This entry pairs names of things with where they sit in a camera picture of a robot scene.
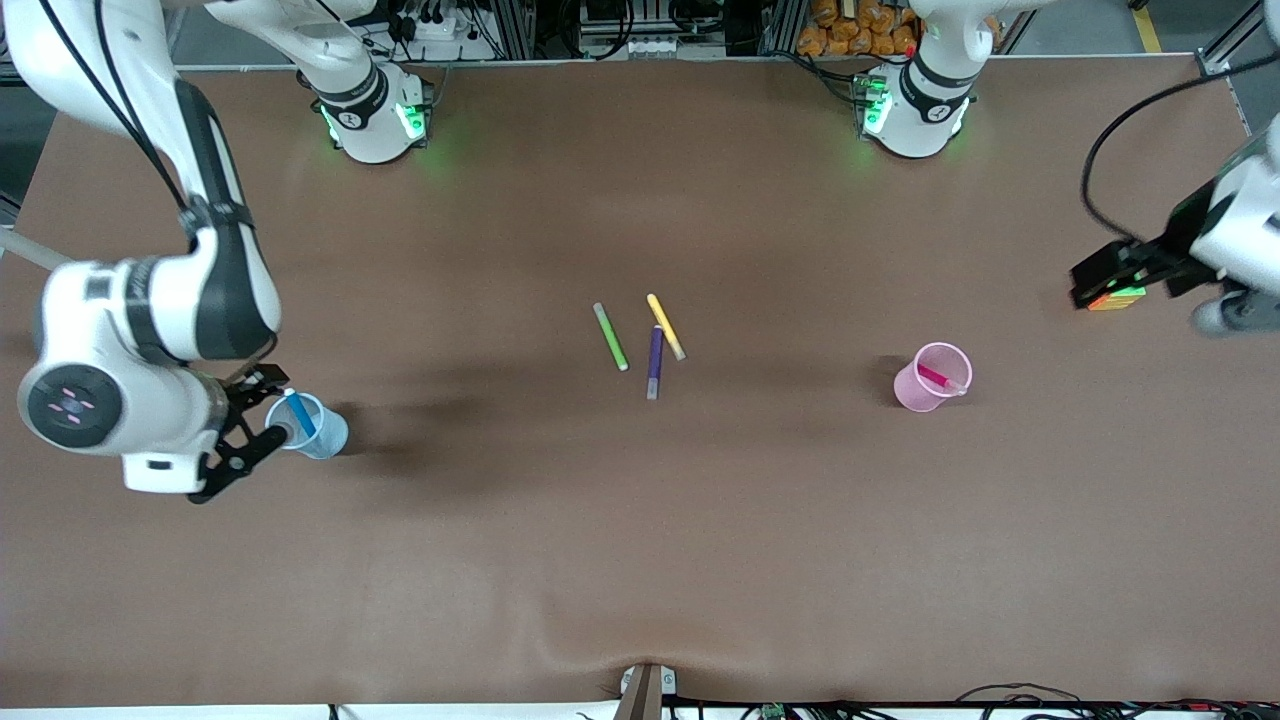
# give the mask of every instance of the brown tabletop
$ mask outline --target brown tabletop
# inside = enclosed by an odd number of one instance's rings
[[[1198,338],[1208,290],[1066,299],[1110,240],[1085,150],[1193,72],[995,61],[956,141],[905,161],[785,64],[463,69],[387,167],[329,147],[292,73],[198,77],[284,301],[274,360],[356,454],[196,507],[10,400],[3,702],[593,700],[639,660],[736,700],[1275,697],[1280,337]],[[1224,86],[1133,126],[1097,192],[1148,233],[1243,138]],[[18,229],[184,246],[142,155],[65,118]],[[0,272],[9,393],[42,278]],[[689,351],[658,402],[646,292]],[[891,375],[934,340],[975,383],[916,415]]]

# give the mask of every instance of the purple marker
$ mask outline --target purple marker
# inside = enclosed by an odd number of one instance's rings
[[[645,398],[658,400],[658,380],[662,379],[662,325],[653,327],[649,338],[649,389]]]

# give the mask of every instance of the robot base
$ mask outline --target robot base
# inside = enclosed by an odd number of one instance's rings
[[[397,65],[381,65],[389,85],[387,101],[369,123],[360,129],[344,127],[339,118],[329,117],[329,135],[334,147],[342,149],[352,160],[371,165],[389,163],[411,147],[426,147],[431,124],[434,86],[407,73]]]
[[[919,110],[908,105],[897,92],[902,65],[881,65],[869,73],[872,82],[882,81],[883,88],[868,91],[868,104],[855,113],[864,137],[876,138],[886,150],[902,158],[928,158],[946,147],[947,141],[960,132],[960,123],[969,101],[954,113],[946,109],[948,117],[941,122],[928,123],[920,118]]]

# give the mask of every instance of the pink cup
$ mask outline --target pink cup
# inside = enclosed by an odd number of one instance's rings
[[[940,382],[943,378],[947,380],[946,387]],[[972,382],[973,365],[959,347],[931,342],[893,378],[893,395],[908,410],[928,413],[947,398],[969,392]]]

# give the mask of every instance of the gray floor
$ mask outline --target gray floor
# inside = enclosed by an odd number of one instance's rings
[[[1149,0],[1148,13],[1166,53],[1193,51],[1225,31],[1251,0]],[[1266,33],[1242,49],[1235,63],[1274,53]],[[1114,55],[1143,53],[1142,37],[1125,0],[1062,0],[1039,10],[1018,44],[1016,55]],[[285,64],[279,51],[215,22],[204,9],[188,12],[174,45],[182,65],[252,67]],[[1234,79],[1251,129],[1280,113],[1280,64]],[[0,193],[20,202],[40,158],[52,110],[23,88],[0,87]],[[0,222],[12,222],[0,204]]]

